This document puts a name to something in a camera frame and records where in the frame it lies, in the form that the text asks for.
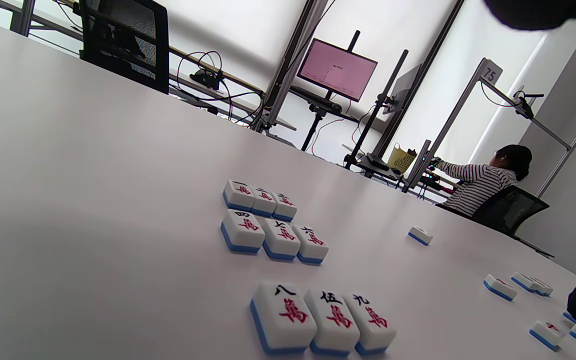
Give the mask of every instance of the red character on tile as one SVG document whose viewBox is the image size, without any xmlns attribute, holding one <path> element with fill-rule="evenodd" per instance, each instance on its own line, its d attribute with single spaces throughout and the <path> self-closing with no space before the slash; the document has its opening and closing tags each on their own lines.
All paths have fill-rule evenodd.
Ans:
<svg viewBox="0 0 576 360">
<path fill-rule="evenodd" d="M 290 239 L 290 240 L 294 240 L 295 237 L 293 235 L 290 235 L 290 232 L 288 232 L 288 230 L 286 230 L 285 228 L 281 228 L 281 234 L 277 234 L 280 237 L 283 237 L 284 239 Z"/>
<path fill-rule="evenodd" d="M 288 200 L 287 197 L 282 197 L 282 198 L 281 198 L 281 202 L 284 203 L 284 204 L 288 204 L 288 205 L 290 205 L 291 207 L 294 207 L 294 206 L 295 206 L 295 204 L 292 203 L 292 202 L 290 202 L 290 200 Z"/>
<path fill-rule="evenodd" d="M 308 314 L 299 310 L 297 305 L 295 305 L 295 301 L 289 298 L 284 298 L 283 304 L 286 307 L 286 312 L 283 314 L 279 313 L 280 316 L 287 317 L 291 322 L 295 322 L 295 319 L 297 319 L 302 324 L 306 321 L 306 319 L 308 319 Z"/>
<path fill-rule="evenodd" d="M 240 192 L 240 193 L 247 194 L 247 195 L 252 194 L 250 191 L 248 191 L 248 189 L 246 189 L 245 186 L 237 187 L 235 190 Z"/>
<path fill-rule="evenodd" d="M 320 239 L 317 239 L 317 236 L 315 236 L 315 234 L 310 233 L 308 235 L 310 235 L 310 239 L 308 239 L 309 242 L 313 242 L 313 243 L 317 244 L 318 246 L 324 245 L 324 242 Z"/>
<path fill-rule="evenodd" d="M 343 325 L 345 326 L 346 329 L 350 328 L 350 326 L 353 325 L 353 322 L 350 321 L 348 317 L 345 317 L 344 314 L 341 312 L 339 306 L 330 305 L 330 308 L 332 309 L 332 317 L 326 316 L 326 319 L 334 321 L 334 323 L 336 323 L 337 326 Z"/>
<path fill-rule="evenodd" d="M 245 218 L 244 223 L 240 223 L 239 226 L 243 226 L 244 228 L 252 230 L 252 231 L 259 230 L 259 226 L 255 225 L 254 223 L 252 223 L 252 221 L 250 221 L 247 218 Z"/>
<path fill-rule="evenodd" d="M 368 312 L 368 314 L 372 318 L 371 320 L 368 320 L 368 322 L 377 325 L 378 328 L 381 328 L 382 325 L 384 326 L 384 328 L 388 328 L 388 321 L 386 321 L 386 319 L 384 319 L 383 317 L 379 317 L 379 315 L 377 315 L 377 313 L 375 312 L 375 310 L 373 310 L 372 307 L 366 307 L 366 312 Z"/>
</svg>

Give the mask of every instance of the black chinese numeral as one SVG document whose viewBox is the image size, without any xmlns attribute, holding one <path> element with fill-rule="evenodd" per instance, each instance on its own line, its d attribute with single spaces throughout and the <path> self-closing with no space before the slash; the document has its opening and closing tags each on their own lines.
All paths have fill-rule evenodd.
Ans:
<svg viewBox="0 0 576 360">
<path fill-rule="evenodd" d="M 361 306 L 362 303 L 364 303 L 364 304 L 366 304 L 366 305 L 369 305 L 369 304 L 370 304 L 370 301 L 368 301 L 368 299 L 364 298 L 363 296 L 359 296 L 359 295 L 356 295 L 356 294 L 352 294 L 352 298 L 353 298 L 354 300 L 356 300 L 356 301 L 359 302 L 359 306 Z"/>
<path fill-rule="evenodd" d="M 324 299 L 326 301 L 326 303 L 339 303 L 341 305 L 344 304 L 342 301 L 339 301 L 335 297 L 335 294 L 333 294 L 332 292 L 322 291 L 320 299 Z"/>
<path fill-rule="evenodd" d="M 279 293 L 282 292 L 282 290 L 279 290 L 279 288 L 281 288 L 284 292 L 290 294 L 291 296 L 297 295 L 297 292 L 292 292 L 292 291 L 286 289 L 286 288 L 284 287 L 284 285 L 277 285 L 277 287 L 274 289 L 274 295 L 275 295 L 275 296 L 278 296 Z"/>
</svg>

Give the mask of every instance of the black office chair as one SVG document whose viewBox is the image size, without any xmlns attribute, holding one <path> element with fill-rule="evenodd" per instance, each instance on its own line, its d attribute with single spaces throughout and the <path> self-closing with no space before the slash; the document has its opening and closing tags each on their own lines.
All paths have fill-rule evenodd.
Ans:
<svg viewBox="0 0 576 360">
<path fill-rule="evenodd" d="M 492 230 L 508 235 L 541 255 L 554 256 L 521 239 L 515 232 L 526 219 L 550 208 L 540 198 L 516 186 L 508 186 L 487 199 L 470 218 Z"/>
<path fill-rule="evenodd" d="M 153 0 L 82 0 L 73 11 L 82 19 L 82 60 L 169 93 L 166 7 Z"/>
</svg>

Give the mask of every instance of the computer monitor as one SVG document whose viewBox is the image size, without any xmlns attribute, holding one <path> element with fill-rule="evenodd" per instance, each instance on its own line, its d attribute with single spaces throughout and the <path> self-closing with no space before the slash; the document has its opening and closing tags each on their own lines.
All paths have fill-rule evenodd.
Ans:
<svg viewBox="0 0 576 360">
<path fill-rule="evenodd" d="M 406 100 L 406 96 L 408 96 L 410 89 L 412 89 L 412 85 L 415 83 L 419 75 L 420 68 L 421 64 L 418 64 L 412 68 L 412 70 L 404 73 L 402 76 L 399 76 L 390 94 L 392 101 L 387 103 L 384 107 L 384 115 L 398 112 L 402 109 L 404 100 Z"/>
<path fill-rule="evenodd" d="M 377 61 L 313 39 L 297 76 L 350 100 L 359 101 Z"/>
</svg>

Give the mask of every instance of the metal frame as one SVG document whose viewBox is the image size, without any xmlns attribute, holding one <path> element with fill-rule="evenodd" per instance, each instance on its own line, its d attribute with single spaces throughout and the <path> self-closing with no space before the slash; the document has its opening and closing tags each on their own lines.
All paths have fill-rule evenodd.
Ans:
<svg viewBox="0 0 576 360">
<path fill-rule="evenodd" d="M 430 164 L 430 160 L 432 159 L 432 157 L 435 156 L 435 153 L 439 149 L 439 146 L 441 145 L 442 141 L 444 141 L 446 134 L 448 134 L 448 131 L 450 130 L 451 126 L 453 125 L 453 123 L 457 119 L 457 115 L 459 115 L 459 112 L 464 107 L 464 104 L 466 104 L 466 100 L 468 100 L 468 96 L 471 95 L 471 92 L 473 92 L 473 89 L 475 88 L 475 86 L 477 85 L 478 82 L 481 82 L 483 85 L 486 85 L 487 88 L 489 88 L 496 95 L 498 95 L 500 98 L 502 98 L 506 103 L 515 104 L 515 101 L 512 100 L 512 98 L 507 96 L 500 89 L 496 88 L 492 82 L 490 82 L 489 80 L 486 79 L 486 77 L 484 77 L 484 74 L 485 74 L 487 68 L 489 67 L 490 63 L 492 63 L 492 61 L 489 59 L 486 59 L 486 57 L 484 57 L 481 60 L 481 62 L 477 66 L 477 69 L 475 70 L 472 77 L 470 78 L 470 81 L 466 85 L 466 89 L 464 89 L 459 100 L 457 101 L 457 104 L 452 109 L 450 116 L 448 116 L 448 120 L 446 120 L 446 123 L 444 123 L 443 127 L 441 128 L 441 132 L 439 132 L 439 135 L 437 135 L 437 139 L 434 140 L 434 143 L 432 144 L 432 148 L 430 148 L 430 152 L 428 153 L 428 156 L 423 161 L 422 161 L 422 156 L 419 156 L 417 158 L 416 162 L 414 163 L 413 169 L 415 171 L 414 171 L 414 173 L 410 173 L 409 180 L 410 179 L 411 180 L 406 181 L 407 184 L 403 187 L 403 189 L 402 189 L 403 192 L 407 192 L 409 189 L 414 189 L 414 187 L 417 186 L 417 184 L 419 183 L 419 180 L 421 178 L 421 175 L 423 174 L 423 170 L 426 169 L 428 167 L 428 165 Z M 526 112 L 523 109 L 521 109 L 521 107 L 514 107 L 514 110 L 518 114 L 520 114 L 521 116 L 530 117 L 530 116 L 526 116 L 527 115 Z M 537 196 L 537 198 L 541 198 L 542 195 L 548 189 L 548 187 L 551 185 L 551 183 L 553 182 L 553 180 L 555 179 L 557 174 L 560 172 L 560 170 L 562 170 L 563 166 L 566 164 L 566 161 L 568 161 L 570 155 L 572 155 L 572 152 L 576 149 L 576 137 L 574 137 L 574 140 L 572 141 L 572 143 L 568 144 L 561 137 L 558 137 L 554 132 L 552 132 L 545 125 L 543 125 L 534 116 L 532 116 L 532 118 L 530 118 L 528 120 L 530 120 L 533 124 L 537 125 L 541 130 L 544 130 L 544 132 L 546 132 L 546 134 L 548 134 L 551 138 L 555 139 L 555 141 L 560 143 L 566 149 L 566 153 L 564 153 L 563 157 L 557 162 L 557 165 L 555 166 L 553 171 L 550 173 L 550 175 L 548 175 L 548 178 L 546 178 L 546 182 L 544 182 L 543 185 L 541 185 L 539 191 L 537 191 L 537 194 L 535 194 Z"/>
<path fill-rule="evenodd" d="M 450 14 L 448 14 L 448 18 L 446 18 L 446 21 L 443 23 L 443 27 L 441 28 L 441 31 L 439 31 L 437 38 L 434 40 L 428 55 L 425 57 L 425 60 L 423 60 L 421 68 L 419 69 L 418 80 L 412 84 L 408 95 L 404 99 L 401 110 L 391 114 L 390 118 L 388 119 L 388 125 L 386 125 L 386 128 L 383 130 L 379 141 L 377 141 L 377 144 L 372 150 L 373 155 L 381 158 L 386 153 L 388 145 L 390 145 L 391 141 L 393 141 L 395 132 L 397 132 L 397 129 L 399 129 L 403 117 L 406 115 L 406 112 L 408 111 L 412 100 L 415 98 L 415 95 L 417 95 L 417 91 L 421 87 L 421 83 L 426 77 L 428 69 L 430 69 L 430 66 L 433 64 L 433 61 L 437 57 L 439 49 L 441 49 L 442 45 L 444 44 L 446 36 L 448 36 L 448 32 L 450 32 L 450 29 L 453 27 L 455 19 L 457 18 L 459 11 L 462 9 L 462 5 L 464 5 L 465 1 L 466 0 L 455 1 L 454 6 L 450 10 Z"/>
<path fill-rule="evenodd" d="M 263 109 L 255 118 L 256 125 L 253 130 L 256 132 L 262 132 L 264 128 L 269 128 L 276 124 L 279 110 L 284 104 L 286 96 L 288 96 L 290 86 L 297 76 L 299 65 L 302 63 L 304 55 L 306 55 L 306 45 L 313 39 L 315 28 L 317 28 L 327 4 L 328 0 L 306 1 L 297 22 L 297 27 L 295 27 L 290 37 L 286 52 L 266 90 L 267 100 Z"/>
</svg>

